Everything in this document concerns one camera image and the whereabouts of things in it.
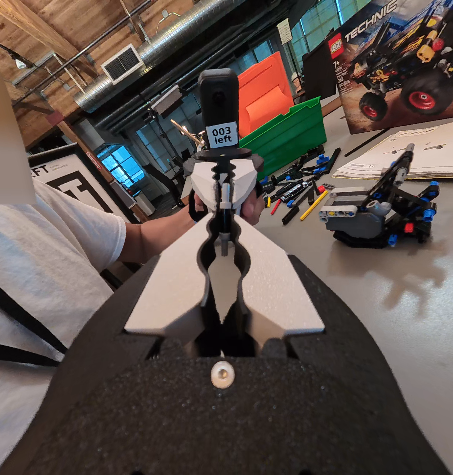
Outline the white air vent grille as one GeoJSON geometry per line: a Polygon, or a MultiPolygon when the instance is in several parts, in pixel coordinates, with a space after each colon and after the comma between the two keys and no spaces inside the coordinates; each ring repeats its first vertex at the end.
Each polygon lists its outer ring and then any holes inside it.
{"type": "Polygon", "coordinates": [[[128,44],[101,64],[103,72],[113,85],[123,81],[135,71],[144,69],[145,66],[133,44],[128,44]]]}

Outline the person's left hand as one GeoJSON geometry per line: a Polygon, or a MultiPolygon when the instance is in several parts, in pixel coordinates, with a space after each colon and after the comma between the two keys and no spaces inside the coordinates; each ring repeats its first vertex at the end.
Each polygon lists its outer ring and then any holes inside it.
{"type": "MultiPolygon", "coordinates": [[[[250,225],[256,225],[259,222],[260,214],[265,208],[265,201],[262,192],[263,187],[259,182],[257,182],[254,189],[241,206],[240,216],[250,225]]],[[[207,213],[204,203],[194,190],[191,190],[189,194],[188,213],[194,222],[200,221],[207,213]]]]}

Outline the silver ventilation duct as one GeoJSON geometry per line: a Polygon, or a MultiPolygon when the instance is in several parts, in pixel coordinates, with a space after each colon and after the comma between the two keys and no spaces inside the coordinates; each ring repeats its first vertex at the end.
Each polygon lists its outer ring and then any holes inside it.
{"type": "Polygon", "coordinates": [[[74,101],[82,110],[92,113],[121,92],[148,71],[158,66],[169,56],[195,37],[205,32],[217,21],[243,4],[243,0],[204,0],[197,2],[190,10],[180,15],[169,27],[156,33],[148,42],[142,43],[136,52],[144,63],[138,66],[127,78],[116,85],[106,73],[93,80],[85,89],[74,95],[74,101]]]}

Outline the partly built lego model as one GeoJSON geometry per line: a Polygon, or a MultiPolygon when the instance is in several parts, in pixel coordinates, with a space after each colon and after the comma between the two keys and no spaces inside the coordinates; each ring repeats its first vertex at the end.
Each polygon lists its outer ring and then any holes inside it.
{"type": "Polygon", "coordinates": [[[405,236],[419,243],[427,241],[437,212],[433,200],[439,196],[440,188],[437,181],[417,195],[400,188],[410,171],[413,151],[414,144],[408,144],[370,189],[332,191],[318,216],[336,240],[355,248],[395,246],[405,236]]]}

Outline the white instruction booklet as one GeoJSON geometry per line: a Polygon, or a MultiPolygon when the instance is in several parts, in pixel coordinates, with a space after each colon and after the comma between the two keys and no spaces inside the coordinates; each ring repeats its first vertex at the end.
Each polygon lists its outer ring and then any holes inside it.
{"type": "Polygon", "coordinates": [[[334,178],[377,180],[414,144],[407,180],[453,179],[453,122],[399,131],[337,169],[334,178]]]}

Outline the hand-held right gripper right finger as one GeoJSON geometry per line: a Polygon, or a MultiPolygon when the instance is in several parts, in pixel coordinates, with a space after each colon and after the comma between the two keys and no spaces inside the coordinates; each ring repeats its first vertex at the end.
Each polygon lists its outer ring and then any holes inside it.
{"type": "Polygon", "coordinates": [[[226,355],[252,357],[271,339],[325,330],[290,255],[239,216],[231,239],[240,278],[225,317],[226,355]]]}

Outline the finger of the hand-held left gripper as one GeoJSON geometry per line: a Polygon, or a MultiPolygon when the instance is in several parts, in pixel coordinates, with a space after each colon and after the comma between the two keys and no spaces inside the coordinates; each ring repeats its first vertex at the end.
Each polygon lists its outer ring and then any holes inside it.
{"type": "Polygon", "coordinates": [[[257,170],[252,160],[231,160],[230,202],[236,215],[240,215],[241,206],[248,198],[257,182],[257,170]]]}
{"type": "Polygon", "coordinates": [[[196,210],[219,210],[220,185],[216,167],[218,163],[196,163],[190,175],[194,190],[194,205],[196,210]]]}

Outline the small grey lego axle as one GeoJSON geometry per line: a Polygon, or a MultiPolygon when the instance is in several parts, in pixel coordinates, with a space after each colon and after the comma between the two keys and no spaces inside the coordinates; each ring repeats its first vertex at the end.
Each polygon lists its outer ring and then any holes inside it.
{"type": "Polygon", "coordinates": [[[219,221],[220,231],[219,239],[221,244],[222,257],[228,256],[228,245],[230,241],[231,211],[232,203],[230,200],[230,183],[225,181],[221,185],[221,201],[219,203],[219,221]]]}

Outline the studio light panel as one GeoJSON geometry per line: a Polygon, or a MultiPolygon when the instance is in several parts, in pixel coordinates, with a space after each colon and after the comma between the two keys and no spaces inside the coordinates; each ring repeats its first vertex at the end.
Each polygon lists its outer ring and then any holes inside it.
{"type": "Polygon", "coordinates": [[[170,88],[156,102],[151,104],[151,109],[163,118],[169,116],[174,110],[183,104],[183,90],[178,84],[170,88]]]}

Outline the yellow lego axle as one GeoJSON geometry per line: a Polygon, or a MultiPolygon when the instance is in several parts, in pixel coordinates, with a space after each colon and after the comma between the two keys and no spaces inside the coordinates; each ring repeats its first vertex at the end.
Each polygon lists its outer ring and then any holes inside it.
{"type": "Polygon", "coordinates": [[[306,217],[308,217],[314,211],[314,209],[318,206],[318,204],[327,196],[328,192],[329,192],[328,190],[325,190],[323,193],[321,193],[318,196],[318,198],[313,202],[313,204],[310,205],[310,207],[300,217],[301,222],[303,222],[306,219],[306,217]]]}

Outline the monster truck set box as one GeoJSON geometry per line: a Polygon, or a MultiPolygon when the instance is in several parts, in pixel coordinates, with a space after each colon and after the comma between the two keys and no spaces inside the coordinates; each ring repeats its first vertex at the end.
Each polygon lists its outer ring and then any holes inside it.
{"type": "Polygon", "coordinates": [[[453,118],[453,0],[370,1],[326,40],[350,134],[453,118]]]}

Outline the green plastic storage bin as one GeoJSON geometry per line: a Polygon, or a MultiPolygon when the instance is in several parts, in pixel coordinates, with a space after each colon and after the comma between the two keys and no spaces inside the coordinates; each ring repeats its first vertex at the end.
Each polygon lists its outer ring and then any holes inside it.
{"type": "Polygon", "coordinates": [[[326,140],[320,97],[316,97],[271,119],[241,139],[239,145],[264,159],[264,169],[258,173],[262,180],[326,140]]]}

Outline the pile of loose lego pieces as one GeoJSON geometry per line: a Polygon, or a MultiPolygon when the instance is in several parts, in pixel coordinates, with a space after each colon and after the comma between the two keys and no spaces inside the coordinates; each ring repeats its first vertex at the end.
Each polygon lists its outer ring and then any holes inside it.
{"type": "Polygon", "coordinates": [[[286,205],[287,212],[282,218],[282,224],[286,226],[299,214],[304,201],[312,206],[326,191],[324,185],[318,186],[318,180],[330,173],[340,153],[341,148],[336,148],[330,157],[326,156],[324,146],[320,145],[308,150],[282,174],[260,181],[262,197],[266,207],[272,209],[271,215],[281,203],[286,205]]]}

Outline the long black lego axle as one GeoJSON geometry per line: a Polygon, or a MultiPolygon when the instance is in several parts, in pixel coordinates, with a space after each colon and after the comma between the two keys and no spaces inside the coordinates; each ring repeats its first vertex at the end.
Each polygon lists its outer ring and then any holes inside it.
{"type": "Polygon", "coordinates": [[[380,137],[381,135],[387,133],[389,130],[390,130],[390,127],[384,128],[382,131],[376,133],[375,135],[373,135],[373,136],[370,137],[369,139],[367,139],[367,140],[365,140],[364,142],[362,142],[360,145],[356,146],[355,148],[353,148],[352,150],[350,150],[349,152],[347,152],[344,156],[345,156],[345,157],[349,157],[350,155],[354,154],[356,151],[360,150],[362,147],[368,145],[369,143],[371,143],[372,141],[374,141],[375,139],[377,139],[377,138],[380,137]]]}

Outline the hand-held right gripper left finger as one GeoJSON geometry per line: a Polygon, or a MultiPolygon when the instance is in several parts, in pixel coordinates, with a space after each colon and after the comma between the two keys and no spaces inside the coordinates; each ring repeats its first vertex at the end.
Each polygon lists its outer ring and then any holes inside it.
{"type": "Polygon", "coordinates": [[[218,224],[208,212],[158,259],[124,329],[173,338],[199,356],[221,353],[221,323],[208,269],[216,258],[218,224]]]}

